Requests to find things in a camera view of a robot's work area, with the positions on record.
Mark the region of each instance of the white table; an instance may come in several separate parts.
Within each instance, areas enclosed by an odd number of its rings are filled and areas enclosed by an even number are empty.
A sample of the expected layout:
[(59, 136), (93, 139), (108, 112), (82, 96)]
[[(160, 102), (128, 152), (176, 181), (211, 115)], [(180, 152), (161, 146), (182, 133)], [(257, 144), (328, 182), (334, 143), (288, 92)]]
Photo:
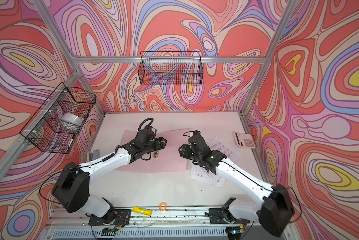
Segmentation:
[[(252, 150), (235, 145), (233, 131), (244, 132), (236, 112), (106, 114), (92, 150), (99, 149), (100, 156), (114, 151), (124, 130), (136, 131), (146, 118), (154, 118), (152, 126), (158, 132), (189, 128), (202, 132), (205, 140), (220, 137), (242, 153), (236, 164), (262, 179)], [(117, 207), (156, 207), (161, 202), (169, 206), (222, 205), (230, 197), (248, 199), (244, 192), (228, 181), (225, 181), (224, 188), (220, 188), (190, 179), (191, 168), (187, 168), (186, 172), (152, 174), (114, 170), (90, 185), (90, 192), (108, 199)]]

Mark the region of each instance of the white tape roll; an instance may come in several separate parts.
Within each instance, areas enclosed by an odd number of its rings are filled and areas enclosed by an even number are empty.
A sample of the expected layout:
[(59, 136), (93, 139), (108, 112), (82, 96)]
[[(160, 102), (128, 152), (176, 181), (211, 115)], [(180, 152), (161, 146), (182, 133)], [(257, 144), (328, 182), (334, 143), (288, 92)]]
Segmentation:
[(74, 124), (75, 126), (70, 125), (70, 124), (63, 124), (63, 122), (61, 123), (64, 128), (66, 128), (68, 130), (71, 130), (71, 131), (78, 130), (79, 126), (81, 126), (81, 124), (82, 124), (82, 119), (80, 117), (78, 117), (77, 115), (74, 115), (72, 113), (65, 113), (60, 118), (60, 120), (64, 121), (64, 122), (69, 122), (69, 123)]

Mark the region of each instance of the robotic arm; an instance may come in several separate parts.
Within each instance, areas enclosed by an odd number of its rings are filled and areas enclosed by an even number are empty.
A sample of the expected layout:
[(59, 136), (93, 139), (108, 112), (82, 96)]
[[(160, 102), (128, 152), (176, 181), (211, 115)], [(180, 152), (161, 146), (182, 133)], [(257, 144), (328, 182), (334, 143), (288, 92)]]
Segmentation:
[(294, 215), (292, 201), (284, 186), (274, 187), (263, 182), (235, 165), (220, 151), (211, 151), (199, 131), (193, 131), (189, 145), (183, 144), (178, 150), (180, 156), (229, 180), (254, 201), (248, 205), (230, 198), (222, 207), (222, 217), (226, 222), (241, 218), (259, 221), (272, 235), (279, 237), (282, 234)]
[(95, 215), (101, 223), (110, 224), (116, 217), (114, 206), (106, 199), (89, 193), (89, 185), (108, 172), (130, 164), (137, 159), (150, 160), (151, 153), (164, 149), (166, 140), (156, 138), (157, 130), (152, 130), (153, 118), (145, 119), (138, 128), (137, 136), (115, 151), (96, 160), (76, 165), (67, 164), (55, 183), (52, 194), (67, 212), (86, 212)]

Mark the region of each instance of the gray vented panel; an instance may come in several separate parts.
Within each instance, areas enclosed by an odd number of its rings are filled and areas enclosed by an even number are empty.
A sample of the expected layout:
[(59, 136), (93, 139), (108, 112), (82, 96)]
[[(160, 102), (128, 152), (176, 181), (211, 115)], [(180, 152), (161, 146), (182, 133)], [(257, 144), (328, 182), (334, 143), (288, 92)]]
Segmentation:
[[(116, 233), (102, 233), (93, 229), (97, 238), (169, 238), (169, 237), (225, 237), (225, 227), (140, 227), (122, 228)], [(90, 228), (56, 229), (52, 239), (93, 239)]]

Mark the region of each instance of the colorful psychedelic wall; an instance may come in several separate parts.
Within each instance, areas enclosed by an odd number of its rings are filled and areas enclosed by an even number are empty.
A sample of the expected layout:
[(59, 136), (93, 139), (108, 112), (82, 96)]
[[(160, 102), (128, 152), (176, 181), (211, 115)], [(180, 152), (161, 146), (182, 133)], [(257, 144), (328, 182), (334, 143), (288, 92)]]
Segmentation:
[(246, 109), (302, 239), (359, 239), (359, 0), (302, 0)]
[[(0, 158), (51, 91), (71, 74), (61, 50), (28, 0), (0, 1)], [(35, 239), (52, 205), (40, 184), (67, 162), (80, 162), (98, 127), (93, 109), (69, 155), (29, 145), (0, 182), (0, 239)], [(54, 179), (42, 189), (50, 196)]]
[[(264, 56), (283, 0), (61, 0), (48, 5), (77, 56), (199, 50)], [(141, 86), (138, 64), (81, 64), (106, 112), (239, 111), (258, 64), (206, 64), (202, 86)]]

